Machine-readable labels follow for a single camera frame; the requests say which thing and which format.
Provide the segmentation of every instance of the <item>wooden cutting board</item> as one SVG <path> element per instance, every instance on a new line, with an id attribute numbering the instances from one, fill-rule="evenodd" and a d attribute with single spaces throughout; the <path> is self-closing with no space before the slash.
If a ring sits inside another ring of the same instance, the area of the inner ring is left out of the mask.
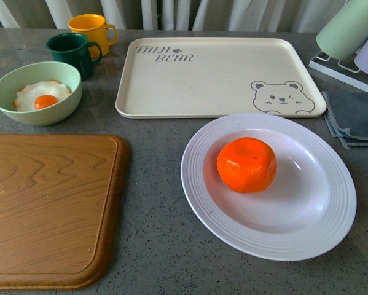
<path id="1" fill-rule="evenodd" d="M 0 290 L 81 289 L 102 276 L 128 150 L 114 135 L 0 134 Z"/>

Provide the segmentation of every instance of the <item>gray countertop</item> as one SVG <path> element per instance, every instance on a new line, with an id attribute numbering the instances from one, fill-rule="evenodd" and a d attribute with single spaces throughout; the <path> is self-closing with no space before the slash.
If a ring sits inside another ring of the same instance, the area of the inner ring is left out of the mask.
<path id="1" fill-rule="evenodd" d="M 0 78 L 23 65 L 52 60 L 45 42 L 64 31 L 0 28 Z M 77 293 L 368 294 L 368 147 L 344 150 L 331 137 L 323 116 L 291 119 L 318 134 L 345 162 L 357 191 L 356 219 L 346 238 L 317 258 L 278 262 L 242 253 L 200 222 L 181 186 L 185 147 L 212 119 L 136 120 L 120 116 L 115 109 L 128 46 L 142 37 L 278 37 L 294 46 L 305 65 L 319 52 L 316 34 L 307 33 L 120 31 L 118 43 L 83 82 L 82 101 L 67 119 L 30 127 L 0 112 L 0 133 L 115 134 L 130 144 L 110 265 L 100 280 Z M 358 91 L 308 71 L 320 90 Z"/>

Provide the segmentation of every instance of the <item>yellow mug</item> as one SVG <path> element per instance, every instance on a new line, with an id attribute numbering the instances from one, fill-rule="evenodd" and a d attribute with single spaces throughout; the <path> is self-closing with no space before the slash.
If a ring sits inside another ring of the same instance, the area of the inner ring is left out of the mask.
<path id="1" fill-rule="evenodd" d="M 118 32 L 114 25 L 106 24 L 106 19 L 98 14 L 78 15 L 68 22 L 73 33 L 81 33 L 88 37 L 89 42 L 96 42 L 102 49 L 102 56 L 108 54 L 110 46 L 117 42 Z M 114 30 L 114 39 L 109 40 L 108 29 Z M 98 58 L 98 49 L 91 47 L 92 58 Z"/>

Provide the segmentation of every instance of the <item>mug handle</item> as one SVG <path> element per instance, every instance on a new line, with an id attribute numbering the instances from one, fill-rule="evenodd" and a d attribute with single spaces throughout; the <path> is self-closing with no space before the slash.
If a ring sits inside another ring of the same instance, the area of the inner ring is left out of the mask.
<path id="1" fill-rule="evenodd" d="M 111 45 L 113 45 L 114 43 L 117 42 L 117 40 L 118 40 L 118 32 L 117 32 L 117 29 L 115 28 L 115 26 L 114 25 L 111 25 L 111 24 L 107 24 L 106 25 L 106 29 L 113 29 L 114 30 L 114 39 L 108 42 L 109 46 L 111 46 Z"/>
<path id="2" fill-rule="evenodd" d="M 99 56 L 96 58 L 96 60 L 92 61 L 93 65 L 96 65 L 101 59 L 102 59 L 102 49 L 100 48 L 99 44 L 96 42 L 88 42 L 88 48 L 92 47 L 92 46 L 97 46 L 97 48 L 99 49 Z"/>

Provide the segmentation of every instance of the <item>gray cloth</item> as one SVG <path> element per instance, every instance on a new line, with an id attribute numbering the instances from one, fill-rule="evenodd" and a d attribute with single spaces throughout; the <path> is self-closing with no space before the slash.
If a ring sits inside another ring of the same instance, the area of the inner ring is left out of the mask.
<path id="1" fill-rule="evenodd" d="M 368 146 L 368 92 L 322 92 L 327 103 L 324 118 L 331 135 L 343 147 Z"/>

